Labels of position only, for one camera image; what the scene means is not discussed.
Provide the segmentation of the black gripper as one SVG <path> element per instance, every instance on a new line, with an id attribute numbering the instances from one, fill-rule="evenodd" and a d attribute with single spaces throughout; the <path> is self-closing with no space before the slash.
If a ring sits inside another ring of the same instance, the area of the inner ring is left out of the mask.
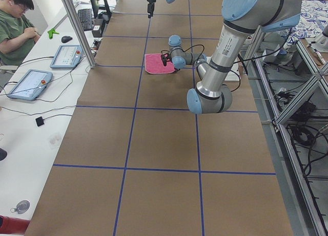
<path id="1" fill-rule="evenodd" d="M 154 15 L 153 12 L 155 9 L 156 0 L 147 0 L 147 2 L 148 2 L 148 5 L 147 5 L 148 18 L 151 18 Z"/>
<path id="2" fill-rule="evenodd" d="M 160 58 L 164 66 L 167 66 L 168 63 L 172 61 L 170 52 L 161 53 Z"/>

